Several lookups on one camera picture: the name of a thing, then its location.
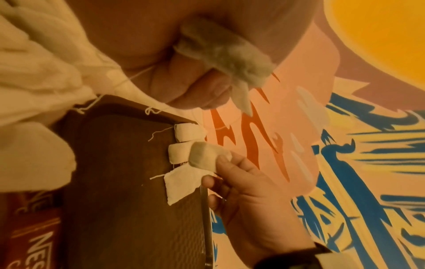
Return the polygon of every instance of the finger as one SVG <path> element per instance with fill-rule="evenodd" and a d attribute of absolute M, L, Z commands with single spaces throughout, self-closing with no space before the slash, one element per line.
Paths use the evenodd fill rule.
<path fill-rule="evenodd" d="M 208 188 L 213 192 L 217 193 L 224 199 L 227 199 L 231 190 L 230 187 L 224 182 L 224 180 L 210 175 L 203 176 L 201 184 L 205 188 Z"/>
<path fill-rule="evenodd" d="M 131 77 L 141 70 L 143 68 L 124 70 L 124 72 Z M 152 70 L 136 76 L 132 82 L 152 98 L 168 103 L 182 96 L 207 72 L 202 61 L 174 53 L 169 61 L 161 62 Z"/>
<path fill-rule="evenodd" d="M 223 156 L 218 156 L 216 160 L 217 173 L 223 178 L 226 184 L 234 187 L 239 193 L 252 194 L 255 190 L 255 177 L 247 171 L 241 169 Z"/>
<path fill-rule="evenodd" d="M 182 96 L 169 102 L 168 105 L 178 109 L 206 106 L 227 91 L 230 84 L 229 76 L 217 70 L 210 70 L 194 82 Z"/>
<path fill-rule="evenodd" d="M 242 170 L 247 171 L 253 175 L 262 175 L 263 173 L 255 166 L 248 158 L 232 152 L 232 164 L 238 166 Z"/>
<path fill-rule="evenodd" d="M 224 207 L 223 198 L 218 197 L 215 194 L 211 194 L 208 196 L 208 206 L 211 208 L 214 213 L 221 218 L 221 212 Z"/>
<path fill-rule="evenodd" d="M 230 86 L 227 91 L 223 92 L 219 97 L 217 97 L 214 101 L 210 102 L 206 106 L 201 107 L 203 110 L 208 109 L 216 109 L 219 106 L 226 104 L 230 99 Z"/>

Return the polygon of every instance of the folded gauze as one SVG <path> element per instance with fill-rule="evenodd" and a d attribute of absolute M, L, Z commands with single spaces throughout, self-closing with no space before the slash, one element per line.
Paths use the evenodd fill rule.
<path fill-rule="evenodd" d="M 249 89 L 262 87 L 273 72 L 275 65 L 270 57 L 241 36 L 205 18 L 185 21 L 180 33 L 174 49 L 230 76 L 233 102 L 252 116 Z"/>

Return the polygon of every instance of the skin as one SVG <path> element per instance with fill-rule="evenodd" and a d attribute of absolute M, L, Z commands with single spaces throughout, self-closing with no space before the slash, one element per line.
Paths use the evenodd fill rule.
<path fill-rule="evenodd" d="M 236 254 L 253 268 L 261 260 L 314 248 L 314 242 L 295 214 L 289 196 L 247 158 L 232 153 L 232 161 L 216 161 L 222 178 L 206 175 L 202 185 L 217 193 L 210 208 L 223 220 Z"/>
<path fill-rule="evenodd" d="M 229 100 L 231 79 L 174 53 L 179 25 L 202 15 L 256 45 L 276 64 L 306 31 L 318 0 L 67 0 L 90 41 L 133 82 L 180 109 L 213 109 Z"/>

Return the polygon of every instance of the painted wall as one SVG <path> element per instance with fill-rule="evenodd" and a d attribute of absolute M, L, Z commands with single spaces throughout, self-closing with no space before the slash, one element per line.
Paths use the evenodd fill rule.
<path fill-rule="evenodd" d="M 204 112 L 208 141 L 246 154 L 296 197 L 312 237 L 360 268 L 425 267 L 424 13 L 421 0 L 325 0 L 251 91 L 252 118 Z M 245 268 L 212 226 L 216 267 Z"/>

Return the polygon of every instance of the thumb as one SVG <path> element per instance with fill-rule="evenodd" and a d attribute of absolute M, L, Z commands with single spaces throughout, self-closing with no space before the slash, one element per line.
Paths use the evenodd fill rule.
<path fill-rule="evenodd" d="M 224 155 L 216 160 L 217 173 L 227 185 L 234 187 L 239 193 L 252 192 L 255 185 L 255 177 L 247 171 L 232 164 Z"/>

